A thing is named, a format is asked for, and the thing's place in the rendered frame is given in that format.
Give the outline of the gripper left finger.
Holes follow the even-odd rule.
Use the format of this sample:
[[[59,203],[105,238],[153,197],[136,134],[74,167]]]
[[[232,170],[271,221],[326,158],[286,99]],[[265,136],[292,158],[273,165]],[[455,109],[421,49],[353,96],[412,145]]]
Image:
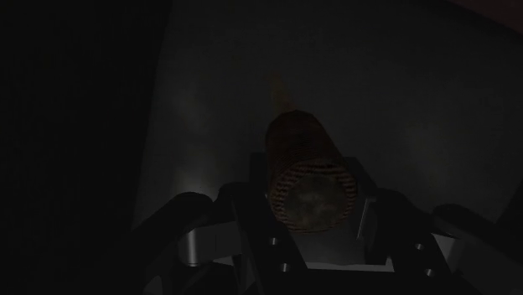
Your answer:
[[[183,193],[132,232],[140,285],[162,295],[306,295],[308,268],[267,202],[267,157],[250,156],[249,180],[215,201]]]

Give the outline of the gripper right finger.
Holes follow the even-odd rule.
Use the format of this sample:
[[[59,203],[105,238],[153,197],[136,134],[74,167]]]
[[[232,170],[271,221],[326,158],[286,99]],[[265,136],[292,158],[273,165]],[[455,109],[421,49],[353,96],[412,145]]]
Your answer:
[[[459,204],[427,213],[404,194],[378,187],[347,157],[375,216],[374,258],[388,256],[408,295],[523,295],[523,230],[513,233]]]

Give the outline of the brown woven cylinder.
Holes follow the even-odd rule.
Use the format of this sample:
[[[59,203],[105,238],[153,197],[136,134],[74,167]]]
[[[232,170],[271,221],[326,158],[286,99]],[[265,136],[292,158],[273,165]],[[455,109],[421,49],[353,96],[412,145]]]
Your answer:
[[[305,111],[277,116],[266,133],[267,200],[291,232],[330,230],[350,215],[357,181],[319,120]]]

